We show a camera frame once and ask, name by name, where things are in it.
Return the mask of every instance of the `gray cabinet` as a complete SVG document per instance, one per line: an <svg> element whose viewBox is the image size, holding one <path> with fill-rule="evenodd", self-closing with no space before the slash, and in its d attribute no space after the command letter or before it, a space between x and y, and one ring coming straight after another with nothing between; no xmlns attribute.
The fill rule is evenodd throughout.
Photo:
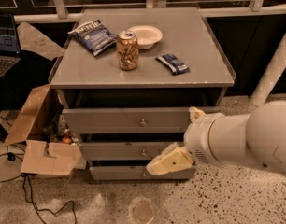
<svg viewBox="0 0 286 224"><path fill-rule="evenodd" d="M116 50L94 57L75 40L52 79L70 130L94 180L188 179L191 169L155 176L146 165L171 143L182 145L189 108L216 112L235 74L195 8L86 9L79 22L99 19L112 33L144 24L163 39L141 50L139 66L122 71ZM158 55L174 53L191 72L173 76Z"/></svg>

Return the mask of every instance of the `speckled floor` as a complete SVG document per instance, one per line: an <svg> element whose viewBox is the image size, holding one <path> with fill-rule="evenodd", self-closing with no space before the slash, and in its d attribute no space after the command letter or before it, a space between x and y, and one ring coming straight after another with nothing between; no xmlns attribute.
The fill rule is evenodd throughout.
<svg viewBox="0 0 286 224"><path fill-rule="evenodd" d="M274 99L286 99L286 94L269 97ZM246 96L222 101L226 115L254 108ZM4 115L9 121L16 117L13 112ZM9 151L21 153L17 147ZM0 143L0 154L5 152ZM1 156L0 180L19 175L20 168L20 160L9 162ZM76 170L61 178L38 175L31 183L39 209L55 212L72 200L81 224L286 224L286 177L243 167L198 164L194 177L186 182L95 183L87 171ZM22 177L0 184L0 223L41 223L34 207L25 201L22 185ZM69 203L58 217L46 211L40 216L46 223L74 223L71 207Z"/></svg>

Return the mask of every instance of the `dresser top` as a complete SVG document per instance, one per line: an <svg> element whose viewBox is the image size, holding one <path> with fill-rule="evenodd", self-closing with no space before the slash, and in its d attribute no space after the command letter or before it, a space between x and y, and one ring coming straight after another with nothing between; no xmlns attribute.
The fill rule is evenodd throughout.
<svg viewBox="0 0 286 224"><path fill-rule="evenodd" d="M180 88L230 87L234 84L231 68L215 45L196 8L86 9L79 25L100 20L113 34L137 25L150 25L163 33L151 49L141 50L138 68L123 71L118 65L116 48L94 57L74 39L51 81L55 89L94 88ZM155 60L173 53L191 70L173 76Z"/></svg>

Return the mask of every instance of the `candy wrapper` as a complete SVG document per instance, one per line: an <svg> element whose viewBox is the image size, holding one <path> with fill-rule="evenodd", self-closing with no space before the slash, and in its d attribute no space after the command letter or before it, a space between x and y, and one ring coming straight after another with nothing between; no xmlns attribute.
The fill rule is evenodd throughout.
<svg viewBox="0 0 286 224"><path fill-rule="evenodd" d="M189 67L171 53L159 56L156 58L156 60L160 61L167 68L169 68L173 75L180 75L190 72Z"/></svg>
<svg viewBox="0 0 286 224"><path fill-rule="evenodd" d="M86 22L69 34L92 52L94 56L116 43L117 39L117 36L112 34L100 20Z"/></svg>

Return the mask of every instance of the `cardboard box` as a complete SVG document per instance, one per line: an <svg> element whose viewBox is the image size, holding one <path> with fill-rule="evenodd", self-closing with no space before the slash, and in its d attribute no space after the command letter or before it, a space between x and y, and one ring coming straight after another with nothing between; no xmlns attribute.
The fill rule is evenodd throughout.
<svg viewBox="0 0 286 224"><path fill-rule="evenodd" d="M73 168L85 168L79 146L48 143L43 128L62 105L50 84L31 90L19 116L15 119L5 145L27 143L22 173L69 175Z"/></svg>

